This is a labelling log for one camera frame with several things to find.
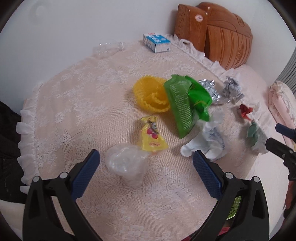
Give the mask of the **red crumpled wrapper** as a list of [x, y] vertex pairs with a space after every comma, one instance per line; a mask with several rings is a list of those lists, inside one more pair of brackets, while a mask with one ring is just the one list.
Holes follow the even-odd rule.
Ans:
[[252, 121], [252, 119], [248, 116], [248, 114], [253, 112], [253, 108], [252, 107], [248, 107], [244, 104], [241, 104], [240, 107], [238, 108], [238, 113], [239, 115], [248, 121]]

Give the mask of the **green foam fruit net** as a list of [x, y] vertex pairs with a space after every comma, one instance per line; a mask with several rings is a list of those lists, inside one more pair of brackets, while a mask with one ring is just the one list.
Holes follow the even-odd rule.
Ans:
[[198, 119], [198, 115], [191, 106], [188, 96], [191, 86], [192, 83], [180, 75], [172, 75], [164, 83], [164, 89], [176, 121], [179, 138], [184, 138], [188, 135]]

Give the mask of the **green cellophane wrapper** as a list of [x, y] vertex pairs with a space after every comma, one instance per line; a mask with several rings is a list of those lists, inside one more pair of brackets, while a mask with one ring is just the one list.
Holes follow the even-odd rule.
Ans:
[[196, 110], [199, 119], [209, 121], [210, 115], [208, 113], [208, 107], [212, 104], [212, 97], [209, 92], [196, 80], [187, 75], [185, 78], [191, 83], [188, 90], [188, 97], [191, 106]]

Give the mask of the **blue white milk carton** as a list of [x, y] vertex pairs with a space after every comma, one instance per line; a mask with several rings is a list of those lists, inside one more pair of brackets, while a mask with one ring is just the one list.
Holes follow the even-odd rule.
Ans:
[[163, 53], [170, 51], [171, 42], [166, 37], [156, 34], [148, 33], [143, 35], [144, 44], [154, 53]]

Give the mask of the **clear plastic bottle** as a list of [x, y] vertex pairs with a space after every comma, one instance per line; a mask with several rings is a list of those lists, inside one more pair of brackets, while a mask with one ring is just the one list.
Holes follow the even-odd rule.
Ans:
[[102, 42], [99, 43], [98, 46], [93, 48], [93, 54], [106, 57], [111, 56], [119, 51], [123, 51], [125, 49], [124, 42]]

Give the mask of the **folded pink quilt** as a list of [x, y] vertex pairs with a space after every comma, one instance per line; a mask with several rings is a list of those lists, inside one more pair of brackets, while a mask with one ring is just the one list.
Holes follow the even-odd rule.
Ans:
[[281, 81], [274, 82], [268, 94], [268, 108], [275, 121], [295, 129], [295, 96]]

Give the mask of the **wooden bed headboard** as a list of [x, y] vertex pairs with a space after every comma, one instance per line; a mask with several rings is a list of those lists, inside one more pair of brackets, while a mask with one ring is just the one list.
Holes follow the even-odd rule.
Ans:
[[226, 70], [245, 64], [253, 35], [244, 20], [218, 4], [178, 5], [174, 34]]

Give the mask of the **green plastic trash basket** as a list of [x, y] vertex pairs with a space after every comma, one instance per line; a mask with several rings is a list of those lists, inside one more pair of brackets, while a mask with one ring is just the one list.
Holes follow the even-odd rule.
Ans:
[[234, 202], [233, 202], [233, 205], [230, 209], [230, 212], [227, 216], [227, 220], [230, 220], [232, 219], [234, 216], [236, 216], [236, 213], [238, 211], [238, 208], [239, 208], [239, 204], [240, 204], [240, 201], [241, 201], [241, 196], [238, 196], [234, 199]]

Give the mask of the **black puffer jacket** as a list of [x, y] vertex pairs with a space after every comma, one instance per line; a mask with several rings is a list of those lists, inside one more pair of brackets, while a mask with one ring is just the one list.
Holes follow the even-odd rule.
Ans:
[[20, 121], [21, 116], [1, 102], [1, 200], [24, 204], [27, 195], [20, 191], [24, 172], [17, 161], [21, 136], [16, 132], [16, 124]]

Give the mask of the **crumpled grey printed paper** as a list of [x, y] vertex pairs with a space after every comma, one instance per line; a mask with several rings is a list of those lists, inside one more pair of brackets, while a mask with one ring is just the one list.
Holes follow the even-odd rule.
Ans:
[[223, 82], [221, 95], [228, 101], [232, 101], [234, 104], [244, 97], [241, 86], [235, 78], [230, 76], [227, 76], [226, 80]]

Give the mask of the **dark green white wrapper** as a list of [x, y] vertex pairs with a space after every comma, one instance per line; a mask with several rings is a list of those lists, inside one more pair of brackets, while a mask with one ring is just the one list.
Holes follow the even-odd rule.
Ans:
[[258, 154], [266, 154], [268, 152], [265, 146], [267, 136], [254, 120], [251, 121], [248, 127], [246, 137], [248, 144], [254, 152]]

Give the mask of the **clear crumpled plastic bag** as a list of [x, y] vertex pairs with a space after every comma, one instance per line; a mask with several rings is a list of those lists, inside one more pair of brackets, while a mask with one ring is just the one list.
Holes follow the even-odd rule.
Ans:
[[137, 188], [148, 171], [150, 152], [143, 151], [137, 145], [118, 144], [105, 153], [107, 169], [120, 177], [128, 186]]

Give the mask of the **yellow snack packet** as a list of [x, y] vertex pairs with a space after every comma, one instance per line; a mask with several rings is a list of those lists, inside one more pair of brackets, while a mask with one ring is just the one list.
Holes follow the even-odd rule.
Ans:
[[157, 154], [168, 148], [165, 139], [159, 134], [157, 120], [155, 115], [144, 116], [140, 119], [143, 127], [139, 132], [137, 145], [142, 151], [150, 154]]

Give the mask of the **crumpled white blue paper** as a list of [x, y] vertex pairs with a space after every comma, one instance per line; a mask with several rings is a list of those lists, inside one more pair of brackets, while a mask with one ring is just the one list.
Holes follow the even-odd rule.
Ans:
[[196, 126], [200, 132], [181, 147], [181, 155], [190, 157], [194, 152], [200, 150], [211, 162], [224, 157], [228, 152], [229, 144], [224, 134], [219, 130], [223, 119], [223, 109], [214, 108], [209, 121], [198, 120]]

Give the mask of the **silver foil blister pack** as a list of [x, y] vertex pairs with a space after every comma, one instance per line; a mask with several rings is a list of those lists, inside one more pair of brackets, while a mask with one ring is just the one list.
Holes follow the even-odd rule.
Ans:
[[198, 80], [198, 83], [202, 85], [209, 93], [213, 105], [222, 105], [227, 103], [225, 97], [223, 97], [222, 94], [216, 89], [214, 80], [203, 79]]

